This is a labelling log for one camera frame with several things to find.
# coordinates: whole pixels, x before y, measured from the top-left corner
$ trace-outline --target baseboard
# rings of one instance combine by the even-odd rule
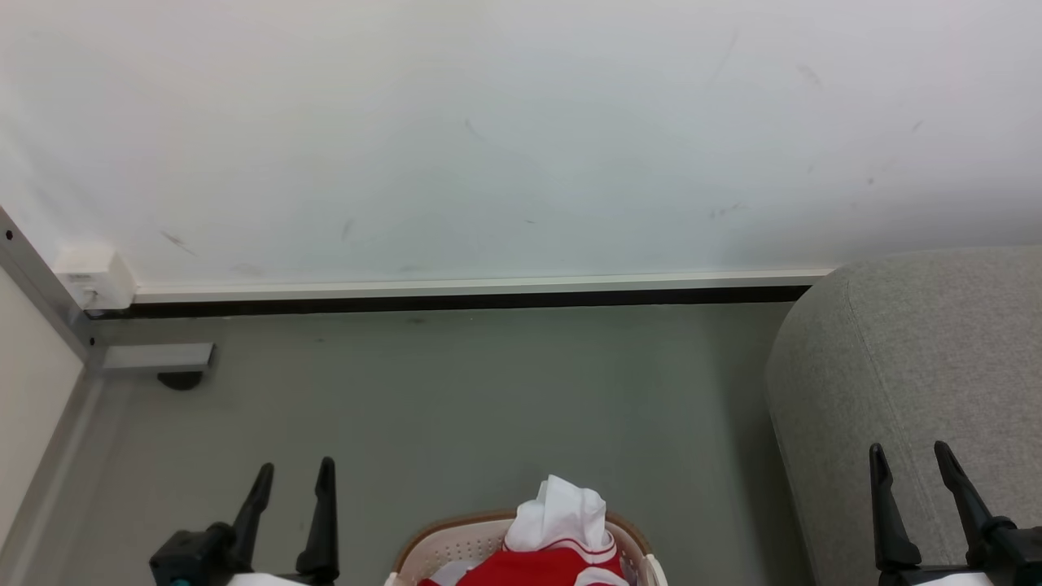
[[[833,269],[288,285],[143,286],[135,304],[809,286]]]

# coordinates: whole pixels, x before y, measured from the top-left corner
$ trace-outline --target gray fabric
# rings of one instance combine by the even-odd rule
[[[993,514],[1042,524],[1042,247],[850,265],[787,317],[768,401],[819,586],[874,585],[868,447],[882,442],[925,563],[966,543],[933,444]]]

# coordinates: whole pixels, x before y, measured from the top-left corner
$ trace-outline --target red and white garment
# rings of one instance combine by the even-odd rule
[[[436,575],[419,586],[630,586],[604,527],[606,511],[596,491],[550,475],[535,500],[518,507],[502,551],[457,582]]]

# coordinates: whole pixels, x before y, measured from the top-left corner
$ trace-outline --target black baseboard strip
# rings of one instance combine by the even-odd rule
[[[764,303],[795,301],[809,288],[807,286],[721,287],[716,289],[662,289],[652,291],[595,291],[579,293],[504,293],[354,299],[135,303],[125,310],[104,311],[92,317],[94,319],[159,319],[277,314],[501,310],[596,306]]]

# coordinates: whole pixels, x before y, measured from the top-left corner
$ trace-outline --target black caster wheel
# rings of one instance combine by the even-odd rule
[[[160,372],[155,375],[168,389],[191,391],[202,381],[202,370],[194,372]]]

